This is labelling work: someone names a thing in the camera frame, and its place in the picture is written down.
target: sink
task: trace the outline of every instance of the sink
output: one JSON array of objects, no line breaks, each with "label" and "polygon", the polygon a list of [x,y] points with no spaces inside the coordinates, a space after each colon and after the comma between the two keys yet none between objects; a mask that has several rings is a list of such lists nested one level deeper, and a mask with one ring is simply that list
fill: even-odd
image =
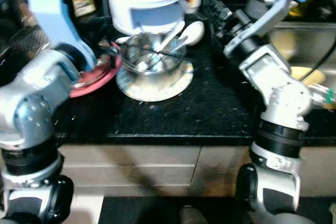
[{"label": "sink", "polygon": [[[336,37],[335,23],[281,22],[269,33],[270,41],[292,66],[312,67],[329,50]],[[336,51],[319,68],[322,85],[336,90]]]}]

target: black countertop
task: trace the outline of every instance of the black countertop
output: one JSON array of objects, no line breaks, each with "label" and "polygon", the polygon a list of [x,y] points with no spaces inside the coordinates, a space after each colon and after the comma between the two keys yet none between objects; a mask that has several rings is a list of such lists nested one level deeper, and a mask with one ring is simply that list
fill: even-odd
[{"label": "black countertop", "polygon": [[[67,144],[249,145],[255,139],[261,98],[221,54],[209,33],[189,48],[194,78],[179,95],[161,102],[128,98],[115,78],[55,113],[56,138]],[[313,110],[307,146],[336,145],[334,111]]]}]

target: stainless steel bowl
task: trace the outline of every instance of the stainless steel bowl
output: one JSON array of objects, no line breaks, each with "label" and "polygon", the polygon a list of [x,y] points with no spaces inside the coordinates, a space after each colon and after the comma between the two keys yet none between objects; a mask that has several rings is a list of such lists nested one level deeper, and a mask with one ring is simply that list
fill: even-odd
[{"label": "stainless steel bowl", "polygon": [[[127,46],[122,46],[123,66],[132,77],[135,85],[161,90],[172,86],[182,76],[185,61],[141,49],[157,50],[165,36],[166,34],[141,33],[127,40],[125,42]],[[175,37],[163,51],[170,52],[178,41],[178,38]],[[173,54],[185,56],[186,47],[176,50]]]}]

